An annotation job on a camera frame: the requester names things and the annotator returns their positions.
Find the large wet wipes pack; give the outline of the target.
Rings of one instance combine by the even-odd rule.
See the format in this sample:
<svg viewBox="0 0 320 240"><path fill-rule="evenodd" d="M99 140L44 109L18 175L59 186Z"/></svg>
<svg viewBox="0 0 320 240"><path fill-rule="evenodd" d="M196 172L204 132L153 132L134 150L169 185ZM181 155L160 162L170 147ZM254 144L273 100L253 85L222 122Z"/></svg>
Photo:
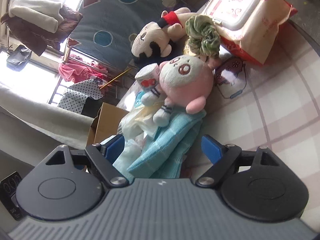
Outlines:
<svg viewBox="0 0 320 240"><path fill-rule="evenodd" d="M285 0L209 0L202 11L215 23L228 51L260 66L280 26L296 13L297 9Z"/></svg>

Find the green fabric scrunchie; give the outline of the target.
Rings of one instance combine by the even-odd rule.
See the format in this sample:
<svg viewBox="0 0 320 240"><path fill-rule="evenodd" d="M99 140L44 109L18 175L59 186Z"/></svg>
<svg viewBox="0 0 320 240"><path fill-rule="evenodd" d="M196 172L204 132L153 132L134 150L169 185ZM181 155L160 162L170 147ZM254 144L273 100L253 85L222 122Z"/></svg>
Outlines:
<svg viewBox="0 0 320 240"><path fill-rule="evenodd" d="M187 44L192 53L212 58L219 57L221 38L213 20L206 15L196 15L185 23Z"/></svg>

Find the white yogurt cup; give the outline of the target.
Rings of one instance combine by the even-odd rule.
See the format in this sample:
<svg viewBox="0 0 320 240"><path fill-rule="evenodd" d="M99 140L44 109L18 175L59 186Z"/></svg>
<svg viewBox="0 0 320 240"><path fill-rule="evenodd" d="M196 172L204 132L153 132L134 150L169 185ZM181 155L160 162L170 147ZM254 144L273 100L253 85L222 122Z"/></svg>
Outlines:
<svg viewBox="0 0 320 240"><path fill-rule="evenodd" d="M159 74L159 65L157 63L152 63L143 67L135 75L135 80L144 92L149 92L159 84Z"/></svg>

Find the pink hanging garment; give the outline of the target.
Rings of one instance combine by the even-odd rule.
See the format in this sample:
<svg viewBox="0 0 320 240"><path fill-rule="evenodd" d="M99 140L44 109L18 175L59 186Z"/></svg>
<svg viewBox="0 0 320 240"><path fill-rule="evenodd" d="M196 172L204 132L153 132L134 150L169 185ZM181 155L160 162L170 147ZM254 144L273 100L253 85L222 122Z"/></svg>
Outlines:
<svg viewBox="0 0 320 240"><path fill-rule="evenodd" d="M60 76L67 82L79 83L90 79L91 77L98 77L105 81L110 81L108 70L97 61L85 62L81 57L76 56L81 63L69 58L67 63L63 62L63 56L60 57L58 71Z"/></svg>

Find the blue tissue pack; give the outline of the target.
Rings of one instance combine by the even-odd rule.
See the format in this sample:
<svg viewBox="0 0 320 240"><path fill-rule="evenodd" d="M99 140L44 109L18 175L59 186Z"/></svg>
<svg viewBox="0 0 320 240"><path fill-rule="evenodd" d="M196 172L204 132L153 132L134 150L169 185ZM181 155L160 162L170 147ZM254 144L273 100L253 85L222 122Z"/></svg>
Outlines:
<svg viewBox="0 0 320 240"><path fill-rule="evenodd" d="M134 109L136 109L142 105L141 98L144 94L145 94L145 92L143 90L140 91L139 93L137 93L136 98L135 98L135 103L133 106Z"/></svg>

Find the pink white plush toy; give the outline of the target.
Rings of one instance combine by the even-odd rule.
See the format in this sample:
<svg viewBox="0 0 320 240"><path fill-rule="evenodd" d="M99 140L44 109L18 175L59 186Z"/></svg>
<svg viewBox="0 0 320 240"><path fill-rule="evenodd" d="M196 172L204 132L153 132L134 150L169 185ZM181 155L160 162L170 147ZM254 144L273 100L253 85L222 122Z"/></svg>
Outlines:
<svg viewBox="0 0 320 240"><path fill-rule="evenodd" d="M144 106L152 106L158 99L163 105L153 115L159 127L168 126L175 106L188 114L202 111L214 84L214 69L221 64L219 57L202 61L197 56L180 55L160 64L158 84L142 98Z"/></svg>

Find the grey blue patterned quilt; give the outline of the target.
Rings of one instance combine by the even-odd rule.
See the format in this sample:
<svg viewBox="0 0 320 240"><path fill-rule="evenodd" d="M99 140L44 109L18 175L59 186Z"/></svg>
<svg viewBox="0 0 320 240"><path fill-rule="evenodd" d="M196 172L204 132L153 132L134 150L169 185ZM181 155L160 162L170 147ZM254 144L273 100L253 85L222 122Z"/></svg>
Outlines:
<svg viewBox="0 0 320 240"><path fill-rule="evenodd" d="M82 0L82 20L70 35L73 47L123 71L132 60L131 45L141 28L176 8L179 0Z"/></svg>

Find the white crumpled plastic bag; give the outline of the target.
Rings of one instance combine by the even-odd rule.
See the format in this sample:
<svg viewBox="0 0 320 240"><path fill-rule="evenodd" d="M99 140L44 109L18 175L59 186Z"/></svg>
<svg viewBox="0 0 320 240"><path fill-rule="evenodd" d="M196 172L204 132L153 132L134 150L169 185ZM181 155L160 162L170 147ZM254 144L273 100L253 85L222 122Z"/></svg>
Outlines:
<svg viewBox="0 0 320 240"><path fill-rule="evenodd" d="M133 109L121 119L117 133L124 137L125 142L137 141L140 144L145 137L154 139L159 126L153 121L153 116L160 106L160 103L156 103Z"/></svg>

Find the light blue towel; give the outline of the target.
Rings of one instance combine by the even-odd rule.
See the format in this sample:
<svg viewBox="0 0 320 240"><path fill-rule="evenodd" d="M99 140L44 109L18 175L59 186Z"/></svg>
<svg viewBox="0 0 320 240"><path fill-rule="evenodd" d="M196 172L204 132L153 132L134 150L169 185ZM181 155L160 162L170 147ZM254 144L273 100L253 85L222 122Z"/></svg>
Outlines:
<svg viewBox="0 0 320 240"><path fill-rule="evenodd" d="M146 137L143 147L132 139L113 166L129 181L135 178L178 178L184 156L193 145L206 111L188 114L173 111L168 126L158 129L154 138Z"/></svg>

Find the yellow stick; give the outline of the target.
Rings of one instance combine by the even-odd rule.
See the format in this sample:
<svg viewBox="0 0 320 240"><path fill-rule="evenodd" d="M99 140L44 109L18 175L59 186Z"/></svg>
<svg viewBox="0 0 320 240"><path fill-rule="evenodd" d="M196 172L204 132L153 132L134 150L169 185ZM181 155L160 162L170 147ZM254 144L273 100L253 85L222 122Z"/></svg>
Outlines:
<svg viewBox="0 0 320 240"><path fill-rule="evenodd" d="M106 84L104 84L103 86L100 87L100 90L106 88L109 84L113 83L114 81L118 80L120 77L122 77L123 75L125 75L126 73L130 72L133 68L127 68L125 71L123 71L122 73L120 73L119 75L117 75L116 77L114 77L112 80L108 81Z"/></svg>

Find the white curtain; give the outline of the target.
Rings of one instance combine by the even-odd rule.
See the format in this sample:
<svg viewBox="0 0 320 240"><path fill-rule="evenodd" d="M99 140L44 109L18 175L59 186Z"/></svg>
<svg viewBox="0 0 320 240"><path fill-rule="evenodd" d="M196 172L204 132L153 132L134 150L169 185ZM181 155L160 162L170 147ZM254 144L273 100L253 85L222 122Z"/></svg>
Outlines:
<svg viewBox="0 0 320 240"><path fill-rule="evenodd" d="M31 101L1 85L1 107L33 129L76 149L87 145L93 118Z"/></svg>

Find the black haired boy plush doll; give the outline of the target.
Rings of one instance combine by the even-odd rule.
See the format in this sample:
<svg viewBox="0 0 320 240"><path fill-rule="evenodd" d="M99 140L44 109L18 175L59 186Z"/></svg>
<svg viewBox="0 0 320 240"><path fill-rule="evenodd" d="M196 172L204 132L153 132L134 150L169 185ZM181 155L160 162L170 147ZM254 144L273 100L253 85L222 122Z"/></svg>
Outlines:
<svg viewBox="0 0 320 240"><path fill-rule="evenodd" d="M138 66L160 63L173 51L174 45L186 35L186 22L197 13L182 7L163 11L161 18L146 24L136 36L131 47L133 61Z"/></svg>

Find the polka dot cloth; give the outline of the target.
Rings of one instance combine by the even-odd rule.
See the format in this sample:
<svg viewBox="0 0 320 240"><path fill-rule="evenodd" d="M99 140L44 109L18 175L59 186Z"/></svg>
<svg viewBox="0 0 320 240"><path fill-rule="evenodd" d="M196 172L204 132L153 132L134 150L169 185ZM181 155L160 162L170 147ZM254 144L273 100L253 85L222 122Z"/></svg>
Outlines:
<svg viewBox="0 0 320 240"><path fill-rule="evenodd" d="M103 96L96 80L88 79L69 86L57 106L81 114L87 99L100 100Z"/></svg>

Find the brown cardboard box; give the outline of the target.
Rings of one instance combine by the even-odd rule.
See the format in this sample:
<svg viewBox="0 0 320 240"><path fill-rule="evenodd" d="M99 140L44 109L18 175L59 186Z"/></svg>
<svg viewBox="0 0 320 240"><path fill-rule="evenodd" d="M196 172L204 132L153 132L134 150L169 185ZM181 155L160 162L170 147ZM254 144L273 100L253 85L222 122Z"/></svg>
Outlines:
<svg viewBox="0 0 320 240"><path fill-rule="evenodd" d="M93 120L87 138L87 145L100 143L108 137L117 134L118 125L128 111L108 103L103 103L97 117Z"/></svg>

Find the white and brown hanging clothes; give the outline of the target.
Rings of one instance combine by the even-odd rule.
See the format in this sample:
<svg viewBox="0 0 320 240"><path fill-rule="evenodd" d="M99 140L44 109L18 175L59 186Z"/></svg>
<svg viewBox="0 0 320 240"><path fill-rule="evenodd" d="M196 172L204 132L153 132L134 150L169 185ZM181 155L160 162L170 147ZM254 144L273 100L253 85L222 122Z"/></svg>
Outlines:
<svg viewBox="0 0 320 240"><path fill-rule="evenodd" d="M10 0L1 17L11 33L37 56L62 44L82 20L83 15L64 5L63 0Z"/></svg>

